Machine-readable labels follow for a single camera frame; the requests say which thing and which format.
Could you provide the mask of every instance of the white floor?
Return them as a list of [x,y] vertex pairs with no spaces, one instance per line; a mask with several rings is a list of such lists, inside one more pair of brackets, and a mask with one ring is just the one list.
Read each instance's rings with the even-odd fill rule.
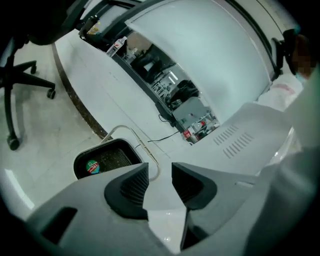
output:
[[29,43],[17,52],[15,64],[32,60],[37,60],[36,75],[56,84],[56,97],[48,99],[45,88],[14,85],[12,113],[21,138],[17,151],[11,151],[7,145],[4,89],[0,90],[1,187],[5,198],[9,199],[10,209],[23,219],[32,209],[76,181],[73,172],[75,156],[100,143],[66,93],[51,46]]

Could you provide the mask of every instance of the office chair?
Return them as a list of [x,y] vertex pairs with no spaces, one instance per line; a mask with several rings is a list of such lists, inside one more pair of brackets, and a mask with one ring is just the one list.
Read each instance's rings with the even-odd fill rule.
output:
[[4,52],[0,59],[0,88],[4,88],[5,117],[9,130],[7,143],[11,150],[16,150],[20,145],[11,111],[13,85],[25,84],[49,88],[46,94],[49,99],[53,99],[56,95],[53,82],[24,72],[31,68],[30,73],[36,73],[37,62],[35,60],[14,66],[15,53],[29,40],[36,45],[49,45],[72,31],[90,2],[91,0],[55,1],[55,4],[48,11],[38,12],[38,9],[35,9],[34,13],[26,13],[26,16],[21,18],[23,23],[21,23],[19,31],[13,31],[9,36],[6,31],[4,35],[6,45],[1,45]]

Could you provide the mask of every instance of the white panel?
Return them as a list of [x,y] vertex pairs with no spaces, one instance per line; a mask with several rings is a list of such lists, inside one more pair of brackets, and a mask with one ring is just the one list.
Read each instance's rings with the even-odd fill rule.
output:
[[252,39],[211,0],[172,1],[128,25],[179,63],[221,123],[270,82]]

